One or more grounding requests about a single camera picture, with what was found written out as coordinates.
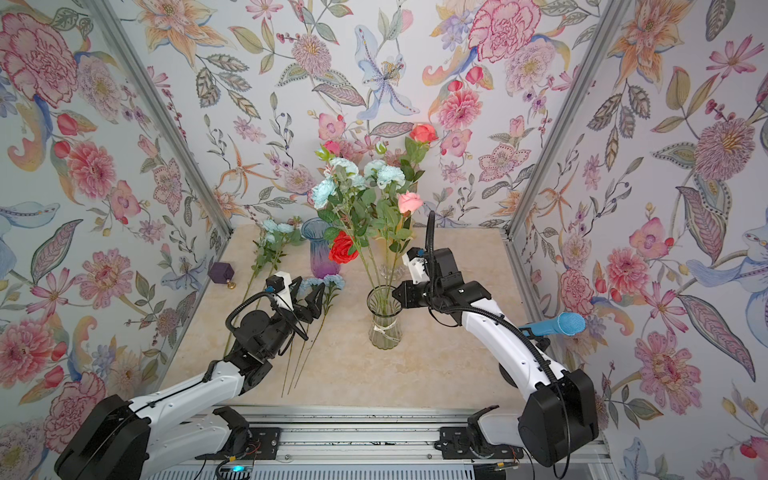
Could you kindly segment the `blue carnation stem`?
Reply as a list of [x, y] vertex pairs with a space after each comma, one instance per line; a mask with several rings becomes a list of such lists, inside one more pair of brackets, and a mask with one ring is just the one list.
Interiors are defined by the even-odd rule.
[[[324, 287], [325, 287], [325, 283], [321, 279], [317, 279], [314, 277], [304, 279], [301, 282], [300, 286], [298, 287], [298, 299], [301, 301], [302, 304], [304, 304], [309, 299], [310, 294], [316, 288], [323, 289]], [[284, 393], [286, 396], [291, 395], [294, 388], [298, 385], [303, 369], [307, 364], [308, 355], [311, 353], [312, 348], [316, 343], [319, 337], [320, 331], [323, 327], [323, 322], [325, 320], [324, 314], [325, 314], [324, 300], [321, 300], [320, 301], [320, 317], [317, 319], [314, 319], [309, 324], [304, 324], [306, 333], [308, 335], [308, 339], [302, 340], [301, 338], [298, 338], [294, 342], [294, 345], [291, 347], [289, 351], [290, 358], [288, 360], [288, 364], [286, 367], [285, 383], [284, 383], [284, 387], [285, 387]]]
[[281, 386], [281, 394], [280, 394], [281, 398], [284, 398], [286, 393], [287, 393], [287, 391], [289, 390], [289, 388], [288, 388], [289, 387], [288, 386], [289, 378], [288, 377], [289, 377], [289, 374], [290, 374], [291, 363], [292, 363], [292, 360], [293, 360], [294, 344], [295, 344], [295, 342], [291, 341], [290, 346], [288, 347], [288, 350], [287, 350], [286, 355], [285, 355], [286, 362], [285, 362], [285, 368], [284, 368], [284, 373], [283, 373], [283, 381], [282, 381], [282, 386]]
[[298, 386], [301, 376], [308, 363], [309, 357], [311, 356], [312, 350], [315, 346], [315, 343], [317, 342], [322, 332], [322, 329], [324, 327], [325, 321], [328, 317], [328, 314], [331, 308], [333, 307], [334, 301], [340, 295], [340, 292], [345, 288], [345, 285], [346, 285], [346, 282], [341, 274], [331, 274], [331, 275], [325, 276], [322, 279], [310, 278], [305, 282], [307, 284], [307, 287], [305, 288], [305, 290], [308, 291], [310, 287], [313, 287], [314, 285], [317, 285], [321, 282], [325, 283], [325, 296], [324, 296], [323, 313], [321, 314], [320, 326], [317, 328], [316, 332], [314, 333], [314, 336], [310, 338], [309, 346], [305, 348], [306, 352], [301, 353], [299, 355], [299, 362], [297, 363], [296, 368], [294, 370], [294, 375], [292, 380], [293, 388]]

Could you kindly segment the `clear ribbed glass vase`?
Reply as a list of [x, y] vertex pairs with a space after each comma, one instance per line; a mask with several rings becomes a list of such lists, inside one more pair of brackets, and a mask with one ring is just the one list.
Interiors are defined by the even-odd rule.
[[379, 285], [373, 288], [366, 299], [371, 314], [369, 341], [380, 350], [391, 350], [402, 339], [398, 317], [402, 312], [401, 303], [393, 297], [394, 287]]

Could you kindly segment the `red rose stem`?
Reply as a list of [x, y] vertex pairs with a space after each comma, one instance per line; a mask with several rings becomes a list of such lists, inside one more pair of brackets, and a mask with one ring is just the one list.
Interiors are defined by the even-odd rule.
[[332, 242], [328, 258], [336, 264], [348, 264], [359, 256], [359, 251], [353, 239], [344, 231], [340, 231]]

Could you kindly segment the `light blue rose stem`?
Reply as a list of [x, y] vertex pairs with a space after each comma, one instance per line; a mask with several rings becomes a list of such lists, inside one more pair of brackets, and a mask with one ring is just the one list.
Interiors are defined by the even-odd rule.
[[[279, 267], [285, 249], [300, 242], [301, 234], [293, 224], [271, 219], [264, 221], [258, 239], [254, 241], [256, 258], [252, 276], [265, 273], [269, 277], [281, 271]], [[265, 280], [259, 291], [247, 296], [225, 319], [230, 334], [225, 355], [228, 361], [244, 358], [264, 364], [283, 354], [294, 338], [308, 338], [303, 323], [289, 326], [278, 318], [278, 309], [273, 309], [270, 294], [264, 292]]]

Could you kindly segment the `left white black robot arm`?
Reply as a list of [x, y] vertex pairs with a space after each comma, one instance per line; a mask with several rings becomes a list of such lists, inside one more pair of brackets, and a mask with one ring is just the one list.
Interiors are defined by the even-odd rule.
[[234, 344], [206, 370], [169, 388], [124, 400], [111, 395], [88, 415], [55, 462], [61, 479], [147, 479], [201, 455], [243, 454], [251, 427], [226, 401], [254, 389], [271, 361], [321, 317], [326, 285], [298, 295], [301, 278], [279, 272], [225, 318]]

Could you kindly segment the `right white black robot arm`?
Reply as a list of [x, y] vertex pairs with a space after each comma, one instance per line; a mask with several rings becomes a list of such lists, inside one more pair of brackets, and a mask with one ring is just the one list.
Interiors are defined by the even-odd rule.
[[443, 427], [434, 447], [446, 460], [526, 459], [552, 467], [596, 440], [600, 433], [595, 387], [581, 370], [570, 371], [545, 352], [553, 335], [572, 337], [586, 328], [578, 313], [518, 327], [503, 314], [490, 292], [463, 278], [453, 253], [434, 245], [435, 218], [428, 218], [425, 244], [403, 256], [411, 278], [393, 292], [405, 309], [444, 314], [472, 334], [494, 356], [507, 383], [521, 393], [519, 413], [485, 407], [463, 428]]

